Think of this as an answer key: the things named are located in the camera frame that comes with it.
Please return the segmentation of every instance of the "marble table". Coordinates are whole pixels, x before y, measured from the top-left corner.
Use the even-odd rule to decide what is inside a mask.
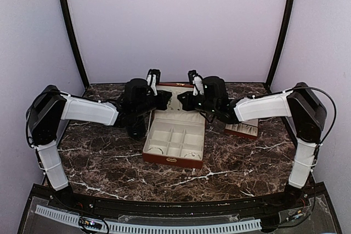
[[[227,83],[230,97],[266,93],[259,83]],[[88,98],[117,98],[121,84],[96,84]],[[202,169],[144,162],[145,140],[125,129],[71,121],[59,153],[77,193],[133,201],[217,201],[284,190],[295,147],[281,118],[259,121],[257,140],[224,134],[225,124],[206,127]]]

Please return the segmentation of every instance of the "black frame pole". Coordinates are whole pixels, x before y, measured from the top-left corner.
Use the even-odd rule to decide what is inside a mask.
[[[78,71],[79,71],[79,74],[81,76],[83,85],[87,89],[90,84],[89,84],[87,73],[86,73],[84,65],[83,65],[81,54],[79,52],[76,35],[75,35],[74,30],[73,30],[73,24],[72,24],[72,20],[71,20],[68,1],[67,0],[60,0],[60,3],[61,3],[62,14],[64,16],[64,20],[65,20],[65,24],[66,24],[68,38],[70,39],[71,48],[73,51],[73,55],[75,57]]]
[[[294,2],[294,0],[286,0],[283,20],[281,23],[279,37],[278,37],[278,42],[277,42],[276,47],[275,47],[273,60],[272,60],[272,63],[270,65],[267,80],[265,82],[265,85],[267,88],[270,88],[270,86],[272,85],[274,75],[275,75],[276,69],[278,67],[279,59],[280,59],[281,52],[282,52],[283,46],[284,46],[287,28],[289,26],[293,2]]]

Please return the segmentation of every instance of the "black metal frame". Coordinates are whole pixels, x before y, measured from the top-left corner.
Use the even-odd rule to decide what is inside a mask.
[[[75,35],[74,30],[73,30],[73,24],[72,24],[70,10],[69,10],[69,6],[68,6],[68,1],[67,0],[60,0],[60,3],[61,3],[62,14],[64,16],[64,20],[65,20],[65,24],[66,24],[68,38],[70,39],[71,48],[72,48],[73,55],[75,57],[78,71],[79,71],[79,74],[81,76],[81,80],[83,82],[84,87],[88,88],[90,84],[89,84],[87,73],[84,69],[84,64],[83,64],[83,60],[82,60],[82,57],[81,57],[81,54],[79,51],[76,35]]]
[[[270,69],[269,69],[269,73],[268,73],[268,76],[267,76],[267,80],[265,82],[265,85],[268,88],[270,88],[270,86],[272,84],[273,78],[275,76],[275,73],[276,73],[276,70],[277,70],[277,67],[278,67],[279,59],[280,59],[281,52],[282,52],[282,49],[283,49],[283,46],[284,46],[284,41],[285,41],[285,37],[286,37],[286,33],[287,33],[289,21],[290,21],[293,1],[294,0],[286,0],[283,20],[282,20],[282,23],[281,23],[279,37],[278,37],[278,42],[276,44],[276,48],[275,48],[274,56],[273,56],[273,59],[272,59],[272,63],[270,65]],[[67,30],[68,37],[70,39],[73,55],[75,57],[75,61],[76,61],[76,64],[77,64],[77,67],[78,67],[78,70],[79,70],[82,82],[84,84],[84,87],[88,88],[90,84],[89,84],[89,80],[88,80],[88,77],[87,77],[87,73],[86,73],[85,68],[84,68],[82,57],[80,55],[80,51],[79,51],[79,47],[78,47],[78,44],[77,44],[76,35],[75,35],[74,30],[73,30],[73,25],[72,25],[71,15],[70,15],[70,11],[69,11],[68,1],[67,0],[60,0],[60,3],[61,3],[62,13],[63,13],[63,16],[64,16],[64,20],[65,20],[65,24],[66,24],[66,30]]]
[[[272,60],[272,63],[270,65],[267,80],[265,82],[265,85],[268,88],[270,88],[270,86],[272,85],[272,82],[273,82],[273,79],[274,79],[274,76],[276,73],[276,69],[278,67],[281,52],[283,50],[284,41],[285,41],[286,33],[287,33],[287,28],[288,28],[289,22],[290,22],[290,16],[291,16],[293,2],[294,2],[294,0],[286,0],[283,21],[282,21],[281,27],[280,27],[278,42],[277,42],[276,47],[275,47],[273,60]]]
[[[304,198],[305,202],[309,198],[313,198],[314,195],[324,195],[328,207],[330,209],[334,226],[337,233],[342,233],[341,228],[331,203],[329,194],[323,182],[310,185],[304,189],[307,197]],[[55,198],[54,191],[49,187],[41,185],[33,185],[31,193],[27,199],[27,203],[22,215],[18,234],[21,234],[27,213],[33,197],[39,197],[47,199],[49,206],[67,209],[63,207]],[[268,220],[277,217],[278,213],[285,210],[282,207],[265,206],[266,200],[280,199],[283,193],[275,193],[260,197],[249,197],[241,199],[230,199],[224,201],[212,201],[212,202],[175,202],[175,203],[163,203],[163,202],[141,202],[141,201],[123,201],[111,198],[99,198],[93,196],[86,196],[82,194],[74,194],[74,198],[83,204],[87,209],[87,213],[92,213],[97,216],[103,216],[110,219],[118,219],[121,215],[134,215],[134,216],[147,216],[157,218],[198,218],[203,216],[221,216],[221,215],[233,215],[238,214],[240,218],[254,217],[256,219]],[[302,202],[296,203],[294,207],[303,206]]]

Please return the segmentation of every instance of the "open jewelry box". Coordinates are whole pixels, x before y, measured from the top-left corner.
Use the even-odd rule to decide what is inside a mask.
[[[205,141],[205,119],[197,111],[183,111],[177,95],[192,85],[160,83],[157,90],[172,92],[167,110],[151,113],[143,149],[147,162],[201,168]]]

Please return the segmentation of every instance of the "wire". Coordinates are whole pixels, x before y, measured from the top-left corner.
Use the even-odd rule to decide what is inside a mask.
[[[284,206],[284,203],[273,204],[273,203],[269,203],[269,202],[263,202],[263,205],[270,205],[272,207],[281,207],[281,206]]]
[[[101,220],[101,221],[105,224],[105,226],[106,226],[106,234],[109,234],[109,233],[110,233],[109,225],[107,224],[107,222],[106,222],[103,218],[101,218],[101,216],[95,215],[95,214],[93,214],[93,213],[90,213],[90,212],[87,212],[87,211],[84,211],[84,210],[80,210],[80,209],[76,209],[76,208],[71,208],[71,207],[65,205],[65,204],[62,203],[61,200],[55,195],[54,192],[52,193],[52,196],[61,204],[61,206],[65,207],[65,208],[68,209],[68,210],[72,210],[72,211],[78,212],[79,215],[80,215],[80,217],[83,217],[82,214],[88,214],[88,215],[91,215],[91,216],[94,216],[94,217],[98,217],[98,219]]]
[[[210,119],[208,119],[207,116],[205,115],[206,113],[204,113],[204,112],[199,112],[199,114],[200,114],[203,118],[205,118],[206,121],[207,121],[208,123],[213,123],[214,119],[216,118],[216,116],[213,115],[213,116],[212,116],[212,119],[210,120]]]
[[[82,224],[82,228],[83,228],[82,232],[84,232],[86,234],[90,234],[91,233],[91,231],[87,230],[86,227],[83,224]]]
[[[294,87],[291,89],[286,90],[285,92],[290,92],[292,90],[316,90],[317,92],[323,93],[325,96],[328,97],[328,99],[331,101],[331,103],[333,104],[333,108],[334,108],[334,117],[333,117],[333,121],[328,129],[328,131],[326,132],[326,134],[324,135],[324,137],[319,141],[318,145],[321,145],[324,140],[328,137],[328,135],[330,134],[330,131],[332,130],[332,128],[334,127],[335,121],[336,121],[336,116],[337,116],[337,109],[336,109],[336,104],[333,100],[333,98],[325,91],[318,89],[318,88],[314,88],[314,87]]]
[[[305,200],[303,200],[303,198],[300,198],[300,200],[302,201],[302,203],[303,203],[303,209],[306,207],[306,202],[305,202]]]
[[[29,132],[29,117],[31,115],[31,112],[34,108],[34,105],[36,104],[36,102],[43,96],[46,94],[60,94],[60,95],[64,95],[64,96],[71,96],[72,98],[78,98],[78,99],[83,99],[83,100],[88,100],[88,101],[93,101],[93,102],[99,102],[93,99],[89,99],[89,98],[83,98],[81,96],[77,96],[77,95],[70,95],[68,93],[64,93],[61,92],[59,90],[48,90],[46,92],[41,92],[33,101],[33,103],[31,104],[31,106],[29,107],[29,111],[27,113],[27,120],[26,120],[26,140],[27,140],[27,144],[30,148],[34,148],[33,146],[35,146],[34,142],[33,142],[33,138],[31,136],[29,136],[28,132]]]
[[[291,226],[281,226],[282,224],[284,223],[287,223],[289,220],[285,219],[284,221],[282,221],[281,223],[279,224],[276,224],[276,225],[273,225],[273,226],[264,226],[264,225],[261,225],[261,227],[263,229],[287,229],[287,228],[290,228],[290,227],[296,227],[302,223],[304,223],[311,215],[312,215],[312,212],[314,210],[314,207],[315,207],[315,204],[316,204],[316,184],[315,182],[313,181],[313,189],[314,189],[314,195],[313,195],[313,205],[312,205],[312,209],[311,211],[308,213],[308,215],[306,215],[304,217],[304,219],[302,219],[299,223],[295,224],[295,225],[291,225]]]
[[[262,94],[262,95],[257,95],[254,98],[255,99],[260,99],[260,98],[264,98],[264,97],[267,97],[267,96],[272,96],[272,95],[277,95],[277,94],[282,94],[282,93],[283,93],[283,91],[275,92],[275,93]]]

